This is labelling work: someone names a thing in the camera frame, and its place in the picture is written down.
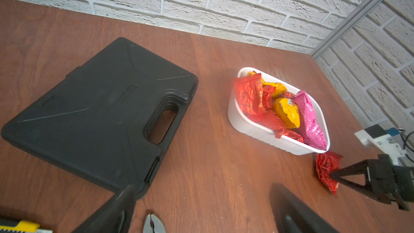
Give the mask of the yellow foil tea bag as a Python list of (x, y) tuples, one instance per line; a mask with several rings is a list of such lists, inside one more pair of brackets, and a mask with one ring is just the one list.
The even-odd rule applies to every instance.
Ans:
[(278, 98), (273, 104), (273, 110), (283, 120), (286, 128), (300, 127), (298, 107), (290, 98)]

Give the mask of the white plastic storage box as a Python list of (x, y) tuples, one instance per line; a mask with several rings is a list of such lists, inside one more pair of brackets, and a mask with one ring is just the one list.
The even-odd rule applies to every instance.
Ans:
[[(296, 94), (301, 90), (289, 84), (288, 82), (280, 80), (276, 77), (271, 76), (270, 74), (265, 73), (264, 71), (260, 71), (259, 69), (252, 68), (252, 67), (245, 67), (245, 68), (240, 69), (237, 74), (237, 78), (246, 77), (248, 75), (248, 72), (250, 71), (256, 71), (258, 73), (261, 73), (262, 78), (264, 78), (266, 82), (275, 82), (275, 83), (284, 84), (287, 87), (288, 91), (291, 93)], [(231, 95), (230, 95), (229, 108), (228, 108), (228, 119), (229, 119), (230, 124), (237, 131), (244, 133), (255, 139), (258, 139), (273, 147), (289, 152), (291, 154), (305, 155), (305, 154), (310, 154), (310, 153), (324, 153), (324, 152), (327, 152), (331, 147), (331, 140), (329, 137), (329, 132), (327, 129), (326, 121), (325, 121), (321, 107), (319, 106), (319, 104), (315, 101), (315, 99), (312, 96), (309, 96), (309, 98), (312, 101), (312, 104), (315, 110), (317, 123), (320, 125), (326, 137), (326, 143), (327, 143), (326, 150), (319, 150), (319, 149), (313, 148), (304, 143), (300, 143), (296, 140), (293, 140), (287, 136), (282, 136), (280, 139), (277, 139), (272, 130), (262, 125), (259, 125), (257, 123), (254, 123), (242, 113), (241, 109), (238, 106), (237, 99), (236, 99), (236, 93), (234, 89), (232, 89)]]

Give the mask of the red foil tea bag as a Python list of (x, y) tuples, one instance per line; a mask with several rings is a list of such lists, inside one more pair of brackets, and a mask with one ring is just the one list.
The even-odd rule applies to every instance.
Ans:
[(318, 153), (316, 156), (316, 170), (319, 177), (319, 180), (334, 194), (338, 189), (339, 183), (333, 180), (330, 176), (331, 172), (337, 171), (340, 169), (340, 162), (342, 156), (327, 151), (325, 153)]

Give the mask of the pink foil tea bag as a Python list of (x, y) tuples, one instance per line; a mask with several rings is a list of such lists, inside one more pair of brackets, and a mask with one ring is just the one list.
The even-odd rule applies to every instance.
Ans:
[(299, 91), (292, 101), (297, 105), (300, 118), (299, 131), (303, 136), (304, 144), (317, 150), (326, 151), (326, 136), (317, 123), (313, 103), (305, 91)]

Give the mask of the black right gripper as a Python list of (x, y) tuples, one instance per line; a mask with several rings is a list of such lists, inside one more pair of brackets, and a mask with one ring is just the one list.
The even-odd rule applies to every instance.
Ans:
[[(352, 181), (357, 176), (363, 181)], [(386, 154), (379, 154), (370, 170), (369, 160), (363, 160), (331, 172), (330, 177), (366, 197), (372, 197), (373, 192), (378, 202), (395, 202), (400, 210), (410, 210), (414, 202), (414, 168), (395, 166)]]

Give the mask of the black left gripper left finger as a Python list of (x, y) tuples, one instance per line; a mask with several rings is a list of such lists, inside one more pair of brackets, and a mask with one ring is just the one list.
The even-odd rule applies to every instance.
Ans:
[(109, 199), (73, 233), (127, 233), (135, 205), (135, 188), (130, 184)]

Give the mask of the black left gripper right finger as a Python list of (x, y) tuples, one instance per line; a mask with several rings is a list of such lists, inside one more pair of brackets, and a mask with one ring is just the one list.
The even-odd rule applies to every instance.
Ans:
[(280, 233), (336, 233), (337, 230), (283, 184), (270, 189), (270, 205)]

